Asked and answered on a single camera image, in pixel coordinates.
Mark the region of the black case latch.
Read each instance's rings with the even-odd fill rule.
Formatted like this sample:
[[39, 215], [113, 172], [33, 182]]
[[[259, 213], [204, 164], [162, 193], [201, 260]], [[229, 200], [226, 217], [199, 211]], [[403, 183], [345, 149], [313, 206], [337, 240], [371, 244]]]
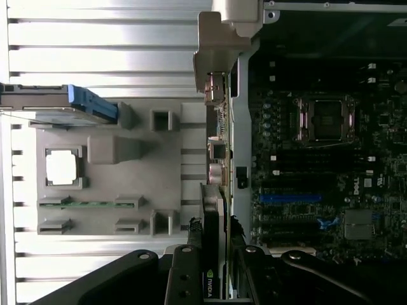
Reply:
[[247, 167], [246, 166], [237, 166], [235, 173], [236, 173], [237, 187], [239, 189], [247, 188], [248, 187]]

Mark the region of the blue expansion slot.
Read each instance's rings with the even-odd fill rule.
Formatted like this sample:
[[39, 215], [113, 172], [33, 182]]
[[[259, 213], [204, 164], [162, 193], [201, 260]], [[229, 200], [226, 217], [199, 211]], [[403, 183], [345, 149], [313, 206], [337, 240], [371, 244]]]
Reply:
[[322, 196], [319, 194], [261, 194], [259, 200], [267, 204], [317, 203], [322, 200]]

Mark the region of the silver CPU chip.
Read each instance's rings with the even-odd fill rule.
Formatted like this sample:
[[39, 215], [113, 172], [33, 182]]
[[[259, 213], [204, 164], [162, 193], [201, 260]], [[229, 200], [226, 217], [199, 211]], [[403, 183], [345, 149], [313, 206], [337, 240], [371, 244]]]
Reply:
[[78, 178], [77, 157], [72, 150], [50, 150], [45, 158], [49, 186], [70, 186]]

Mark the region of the hard disk with blue caddy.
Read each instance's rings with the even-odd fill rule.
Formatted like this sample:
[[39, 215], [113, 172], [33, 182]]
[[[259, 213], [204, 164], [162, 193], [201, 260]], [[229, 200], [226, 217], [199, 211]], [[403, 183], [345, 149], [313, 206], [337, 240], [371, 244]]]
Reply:
[[75, 85], [26, 86], [0, 83], [0, 111], [34, 114], [42, 125], [95, 126], [116, 124], [118, 106]]

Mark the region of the black expansion slot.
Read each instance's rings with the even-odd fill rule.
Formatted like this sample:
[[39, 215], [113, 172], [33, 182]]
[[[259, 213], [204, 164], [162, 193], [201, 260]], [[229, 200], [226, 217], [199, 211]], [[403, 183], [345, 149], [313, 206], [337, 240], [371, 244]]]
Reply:
[[264, 189], [281, 192], [317, 192], [326, 191], [334, 186], [331, 181], [321, 180], [266, 180], [261, 183]]
[[263, 230], [271, 231], [318, 231], [316, 220], [271, 220], [260, 224]]

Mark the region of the grey plastic case bracket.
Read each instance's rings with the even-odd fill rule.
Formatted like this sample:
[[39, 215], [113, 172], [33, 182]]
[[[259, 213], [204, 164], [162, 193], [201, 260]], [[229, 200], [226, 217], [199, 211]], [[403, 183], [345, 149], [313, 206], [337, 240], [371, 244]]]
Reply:
[[262, 0], [212, 0], [198, 14], [198, 50], [193, 56], [195, 85], [205, 91], [209, 74], [228, 73], [263, 26]]

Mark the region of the metal rear connector ports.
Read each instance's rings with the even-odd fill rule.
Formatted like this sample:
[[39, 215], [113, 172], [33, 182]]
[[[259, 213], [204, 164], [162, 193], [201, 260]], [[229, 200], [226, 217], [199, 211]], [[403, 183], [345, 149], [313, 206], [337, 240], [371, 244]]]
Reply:
[[215, 135], [208, 136], [209, 183], [230, 187], [230, 103], [228, 80], [223, 72], [212, 72], [205, 82], [205, 104], [213, 108]]

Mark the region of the green RAM stick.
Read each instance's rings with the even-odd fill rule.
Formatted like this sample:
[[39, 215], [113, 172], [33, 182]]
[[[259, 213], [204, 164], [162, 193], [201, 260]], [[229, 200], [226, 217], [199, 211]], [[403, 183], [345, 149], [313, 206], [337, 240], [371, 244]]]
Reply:
[[115, 201], [65, 201], [39, 203], [41, 208], [138, 208], [138, 203], [134, 202], [115, 202]]

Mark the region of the dark Dell motherboard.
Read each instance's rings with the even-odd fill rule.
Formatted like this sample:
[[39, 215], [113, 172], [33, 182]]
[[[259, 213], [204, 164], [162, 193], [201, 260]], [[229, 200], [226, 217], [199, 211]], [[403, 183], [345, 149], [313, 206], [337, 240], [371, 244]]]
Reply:
[[[250, 238], [271, 250], [312, 248], [316, 256], [335, 264], [407, 260], [407, 60], [358, 60], [378, 69], [272, 68], [271, 60], [312, 60], [256, 55], [249, 61], [249, 111], [252, 122]], [[345, 76], [377, 78], [376, 84], [278, 84], [270, 76]], [[304, 94], [347, 94], [358, 101], [355, 140], [329, 147], [305, 147], [296, 135], [295, 98]], [[278, 162], [272, 154], [356, 153], [376, 156], [375, 162]], [[288, 172], [361, 172], [337, 176], [278, 177]], [[264, 189], [266, 180], [321, 180], [334, 186], [326, 191], [281, 192]], [[319, 194], [317, 203], [267, 204], [261, 194]], [[344, 216], [348, 209], [373, 212], [372, 239], [347, 240]], [[318, 231], [263, 230], [271, 220], [316, 220]]]

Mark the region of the grey parts rack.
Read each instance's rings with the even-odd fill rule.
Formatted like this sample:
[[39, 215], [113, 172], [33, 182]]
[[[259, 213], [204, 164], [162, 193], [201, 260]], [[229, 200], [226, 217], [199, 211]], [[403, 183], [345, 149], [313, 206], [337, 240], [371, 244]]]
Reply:
[[[38, 233], [41, 235], [178, 234], [189, 221], [183, 204], [199, 198], [206, 180], [203, 104], [178, 99], [116, 100], [112, 125], [38, 129]], [[78, 178], [49, 186], [50, 150], [72, 150]], [[115, 201], [138, 208], [41, 208], [39, 203]]]

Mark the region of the open computer case motherboard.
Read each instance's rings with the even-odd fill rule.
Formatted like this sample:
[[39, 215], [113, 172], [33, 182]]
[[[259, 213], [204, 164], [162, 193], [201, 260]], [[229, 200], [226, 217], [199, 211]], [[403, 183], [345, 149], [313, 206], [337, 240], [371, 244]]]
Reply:
[[[231, 72], [232, 212], [246, 241], [274, 256], [289, 250], [315, 255], [312, 248], [271, 250], [250, 238], [252, 122], [249, 61], [267, 58], [315, 60], [407, 60], [407, 0], [266, 0], [263, 26]], [[246, 166], [248, 187], [239, 189], [236, 167]]]

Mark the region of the silver chipset heatsink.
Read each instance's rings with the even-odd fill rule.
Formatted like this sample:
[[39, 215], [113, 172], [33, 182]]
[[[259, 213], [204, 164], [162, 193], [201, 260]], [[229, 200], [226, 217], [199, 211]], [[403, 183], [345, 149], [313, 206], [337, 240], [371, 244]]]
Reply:
[[372, 239], [373, 212], [369, 209], [348, 209], [344, 216], [344, 237], [347, 240]]

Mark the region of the metal CPU socket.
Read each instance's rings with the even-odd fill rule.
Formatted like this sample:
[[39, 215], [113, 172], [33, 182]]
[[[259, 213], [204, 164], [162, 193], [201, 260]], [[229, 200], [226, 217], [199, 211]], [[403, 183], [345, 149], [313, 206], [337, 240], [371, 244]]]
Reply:
[[296, 135], [305, 147], [329, 147], [355, 140], [358, 101], [347, 94], [304, 94], [294, 99]]

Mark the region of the black RAM slot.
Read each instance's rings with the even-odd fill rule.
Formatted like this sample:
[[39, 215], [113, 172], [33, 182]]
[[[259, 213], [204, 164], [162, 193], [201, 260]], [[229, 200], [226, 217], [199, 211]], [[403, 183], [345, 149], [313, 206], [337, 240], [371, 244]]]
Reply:
[[351, 173], [361, 173], [361, 172], [288, 172], [283, 170], [272, 170], [271, 174], [278, 177], [300, 177], [300, 176], [337, 176], [337, 175], [350, 175]]
[[271, 161], [278, 162], [331, 162], [331, 161], [346, 161], [346, 162], [375, 162], [376, 156], [366, 156], [356, 153], [291, 153], [291, 154], [272, 154]]
[[356, 68], [373, 70], [378, 69], [379, 65], [373, 62], [363, 62], [357, 60], [271, 60], [269, 66], [272, 68]]
[[358, 83], [358, 84], [376, 84], [378, 82], [377, 78], [351, 78], [348, 75], [345, 76], [270, 76], [270, 82], [277, 82], [278, 84], [323, 84], [323, 83]]

